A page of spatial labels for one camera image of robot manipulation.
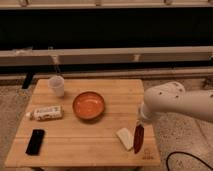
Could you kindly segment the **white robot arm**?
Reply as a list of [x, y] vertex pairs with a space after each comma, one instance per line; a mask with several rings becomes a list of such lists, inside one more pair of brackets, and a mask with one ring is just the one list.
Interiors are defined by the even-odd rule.
[[145, 90], [138, 119], [151, 123], [166, 113], [179, 113], [213, 123], [213, 90], [186, 91], [176, 81]]

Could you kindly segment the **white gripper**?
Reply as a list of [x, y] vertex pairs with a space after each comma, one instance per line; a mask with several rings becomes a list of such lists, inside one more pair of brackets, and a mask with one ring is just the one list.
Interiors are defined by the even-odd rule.
[[146, 104], [142, 103], [138, 109], [138, 121], [142, 125], [151, 124], [154, 121], [154, 115], [147, 107]]

